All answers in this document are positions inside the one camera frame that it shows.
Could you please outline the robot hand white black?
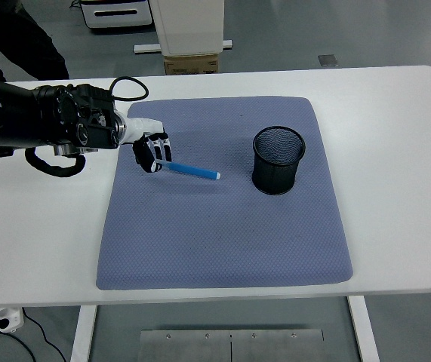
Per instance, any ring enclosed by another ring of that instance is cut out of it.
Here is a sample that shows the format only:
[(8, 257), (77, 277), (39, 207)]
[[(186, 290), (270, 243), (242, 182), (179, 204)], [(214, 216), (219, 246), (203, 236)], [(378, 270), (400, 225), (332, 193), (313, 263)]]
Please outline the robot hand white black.
[(160, 121), (149, 118), (123, 118), (120, 143), (131, 144), (135, 161), (147, 173), (162, 169), (162, 161), (172, 161), (168, 134)]

